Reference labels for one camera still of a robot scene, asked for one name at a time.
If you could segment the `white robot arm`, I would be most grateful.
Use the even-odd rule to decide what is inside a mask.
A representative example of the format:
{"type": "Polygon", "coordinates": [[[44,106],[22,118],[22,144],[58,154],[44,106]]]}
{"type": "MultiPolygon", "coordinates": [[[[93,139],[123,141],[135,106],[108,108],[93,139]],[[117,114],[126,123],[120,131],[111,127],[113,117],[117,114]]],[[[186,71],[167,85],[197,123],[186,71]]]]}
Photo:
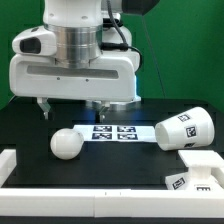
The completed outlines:
{"type": "Polygon", "coordinates": [[[43,24],[17,35],[10,89],[34,97],[45,115],[52,99],[84,100],[98,117],[140,102],[135,73],[142,56],[122,13],[144,15],[159,0],[44,0],[43,24]]]}

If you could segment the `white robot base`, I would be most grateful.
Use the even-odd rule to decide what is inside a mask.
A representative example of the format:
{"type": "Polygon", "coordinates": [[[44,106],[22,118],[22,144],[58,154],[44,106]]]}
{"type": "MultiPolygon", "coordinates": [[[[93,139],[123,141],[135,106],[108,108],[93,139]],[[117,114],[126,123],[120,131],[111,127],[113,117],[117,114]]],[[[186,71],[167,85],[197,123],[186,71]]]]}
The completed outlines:
{"type": "Polygon", "coordinates": [[[127,110],[141,101],[136,94],[135,72],[141,67],[141,52],[132,47],[132,35],[118,13],[105,15],[102,55],[90,63],[91,84],[86,104],[100,108],[102,101],[111,110],[127,110]]]}

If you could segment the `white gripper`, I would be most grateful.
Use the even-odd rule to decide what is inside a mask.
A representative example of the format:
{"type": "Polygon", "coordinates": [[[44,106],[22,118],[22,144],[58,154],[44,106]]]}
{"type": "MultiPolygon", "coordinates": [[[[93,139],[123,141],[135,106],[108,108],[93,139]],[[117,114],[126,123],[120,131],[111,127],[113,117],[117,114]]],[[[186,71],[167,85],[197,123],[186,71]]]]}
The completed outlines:
{"type": "MultiPolygon", "coordinates": [[[[10,62],[10,89],[17,96],[38,98],[45,119],[49,118],[47,98],[87,100],[91,84],[90,64],[86,69],[61,68],[50,57],[15,55],[10,62]]],[[[102,101],[97,119],[102,122],[110,103],[102,101]]]]}

